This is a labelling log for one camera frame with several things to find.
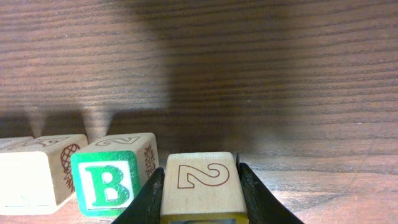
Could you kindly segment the yellow O block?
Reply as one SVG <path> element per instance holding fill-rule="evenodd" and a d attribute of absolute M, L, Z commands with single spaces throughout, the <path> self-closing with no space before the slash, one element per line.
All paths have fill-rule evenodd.
<path fill-rule="evenodd" d="M 1 215 L 48 215 L 75 193 L 71 156 L 84 134 L 15 138 L 1 146 Z"/>
<path fill-rule="evenodd" d="M 248 209 L 230 152 L 167 158 L 161 223 L 248 223 Z"/>

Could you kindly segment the green R block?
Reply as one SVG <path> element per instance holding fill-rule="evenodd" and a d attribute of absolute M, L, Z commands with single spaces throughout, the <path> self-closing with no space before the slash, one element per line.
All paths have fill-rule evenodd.
<path fill-rule="evenodd" d="M 15 144 L 20 144 L 22 142 L 30 141 L 33 139 L 32 136 L 24 136 L 24 137 L 16 137 L 16 138 L 1 138 L 0 139 L 0 148 L 6 149 Z"/>

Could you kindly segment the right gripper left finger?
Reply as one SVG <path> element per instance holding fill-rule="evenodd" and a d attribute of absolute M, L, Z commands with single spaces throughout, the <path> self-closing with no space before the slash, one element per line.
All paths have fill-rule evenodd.
<path fill-rule="evenodd" d="M 165 172 L 156 168 L 139 194 L 112 224 L 159 224 Z"/>

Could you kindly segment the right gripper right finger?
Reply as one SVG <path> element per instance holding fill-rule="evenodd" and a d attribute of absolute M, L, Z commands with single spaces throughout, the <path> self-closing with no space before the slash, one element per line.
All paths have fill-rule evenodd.
<path fill-rule="evenodd" d="M 289 209 L 283 206 L 262 183 L 254 171 L 236 154 L 243 195 L 250 223 L 254 224 L 303 224 Z"/>

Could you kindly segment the green B block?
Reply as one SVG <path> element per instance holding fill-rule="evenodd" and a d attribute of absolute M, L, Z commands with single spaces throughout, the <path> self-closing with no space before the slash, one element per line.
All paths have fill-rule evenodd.
<path fill-rule="evenodd" d="M 153 133 L 105 136 L 72 154 L 80 212 L 86 217 L 120 215 L 159 166 Z"/>

